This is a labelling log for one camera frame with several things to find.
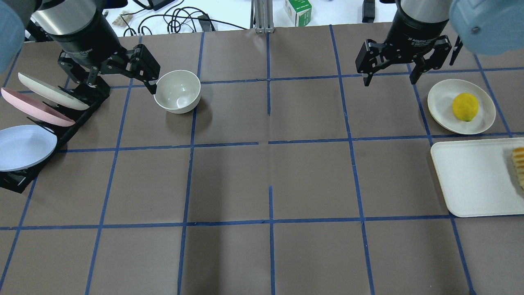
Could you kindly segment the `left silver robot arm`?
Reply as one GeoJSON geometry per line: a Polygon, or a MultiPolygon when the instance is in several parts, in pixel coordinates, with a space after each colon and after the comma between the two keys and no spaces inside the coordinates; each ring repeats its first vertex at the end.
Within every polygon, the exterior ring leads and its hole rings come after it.
{"type": "Polygon", "coordinates": [[[99,0],[2,0],[1,71],[21,49],[34,19],[62,48],[58,63],[73,82],[103,92],[100,75],[119,74],[143,82],[154,95],[159,63],[145,45],[124,48],[102,9],[99,0]]]}

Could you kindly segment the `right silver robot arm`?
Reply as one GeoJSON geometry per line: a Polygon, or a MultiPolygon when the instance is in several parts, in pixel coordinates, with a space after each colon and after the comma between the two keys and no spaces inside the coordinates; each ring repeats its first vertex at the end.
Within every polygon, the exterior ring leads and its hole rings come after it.
{"type": "Polygon", "coordinates": [[[367,39],[355,65],[365,86],[391,65],[414,64],[410,82],[438,70],[463,47],[473,54],[500,55],[523,48],[522,0],[395,0],[390,30],[381,43],[367,39]]]}

